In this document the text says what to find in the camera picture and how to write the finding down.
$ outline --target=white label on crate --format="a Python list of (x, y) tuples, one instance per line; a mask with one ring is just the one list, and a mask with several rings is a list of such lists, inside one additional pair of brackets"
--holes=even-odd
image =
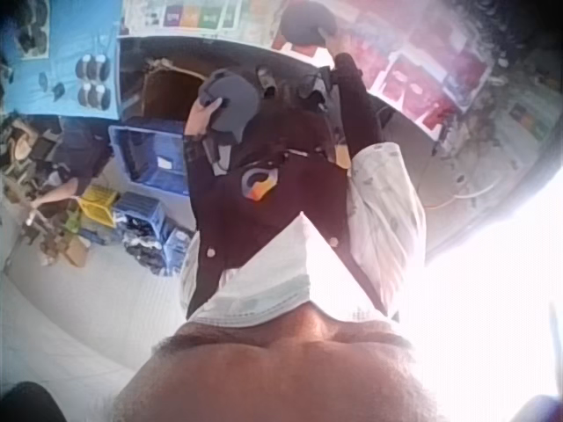
[(165, 158), (162, 158), (161, 156), (157, 156), (157, 165), (161, 169), (165, 169), (165, 170), (172, 169), (172, 161), (168, 161)]
[(184, 242), (187, 239), (187, 234), (184, 233), (183, 231), (177, 231), (176, 232), (176, 237), (181, 240), (182, 242)]

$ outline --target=person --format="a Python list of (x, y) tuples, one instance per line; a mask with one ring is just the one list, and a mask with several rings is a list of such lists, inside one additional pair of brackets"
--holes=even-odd
[[(79, 118), (59, 121), (62, 142), (50, 162), (38, 163), (38, 168), (47, 172), (48, 188), (31, 202), (32, 208), (82, 195), (111, 154), (107, 137), (95, 135), (88, 121)], [(30, 156), (40, 135), (20, 119), (14, 120), (12, 126), (13, 159), (22, 161)]]
[(284, 110), (256, 116), (243, 140), (256, 149), (216, 177), (201, 138), (221, 99), (194, 104), (187, 322), (117, 396), (115, 420), (446, 419), (390, 318), (423, 266), (424, 212), (346, 44), (327, 37), (349, 173), (318, 148), (318, 116)]

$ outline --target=table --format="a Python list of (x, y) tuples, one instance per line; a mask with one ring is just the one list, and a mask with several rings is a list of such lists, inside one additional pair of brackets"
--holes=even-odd
[[(28, 0), (31, 6), (38, 0)], [(117, 35), (121, 2), (116, 0), (46, 0), (48, 20), (44, 26), (48, 45), (44, 54), (23, 54), (16, 38), (18, 28), (8, 25), (1, 37), (1, 48), (13, 69), (13, 82), (3, 81), (4, 112), (57, 114), (118, 119), (119, 46)], [(110, 92), (106, 110), (82, 106), (78, 92), (84, 81), (76, 74), (77, 61), (84, 55), (106, 55), (109, 77), (103, 85)], [(40, 86), (40, 75), (47, 79), (47, 90)], [(53, 88), (64, 85), (65, 93), (54, 101)]]
[[(316, 66), (323, 48), (297, 47), (278, 28), (289, 4), (303, 0), (123, 0), (121, 37), (188, 36), (273, 49)], [(494, 65), (477, 27), (438, 0), (325, 0), (350, 34), (350, 53), (369, 92), (405, 114), (431, 138), (463, 115)]]

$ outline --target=plastic crate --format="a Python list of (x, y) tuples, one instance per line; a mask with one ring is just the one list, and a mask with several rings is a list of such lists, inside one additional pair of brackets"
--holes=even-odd
[(171, 273), (179, 273), (186, 258), (187, 248), (191, 242), (188, 232), (175, 228), (166, 240), (164, 251), (166, 266)]
[(90, 185), (78, 198), (78, 205), (88, 217), (108, 227), (115, 227), (112, 205), (117, 198), (117, 192), (102, 186)]
[(111, 126), (109, 134), (115, 156), (131, 182), (189, 196), (182, 134), (119, 126)]
[(154, 236), (161, 240), (166, 215), (159, 200), (138, 193), (126, 192), (113, 204), (113, 214), (116, 221), (125, 217), (128, 223), (150, 226), (152, 233), (147, 236)]

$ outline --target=white face mask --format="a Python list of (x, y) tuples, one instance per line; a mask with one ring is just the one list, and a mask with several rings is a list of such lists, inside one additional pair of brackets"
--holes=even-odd
[(300, 214), (188, 321), (250, 327), (307, 302), (341, 322), (383, 318), (318, 230)]

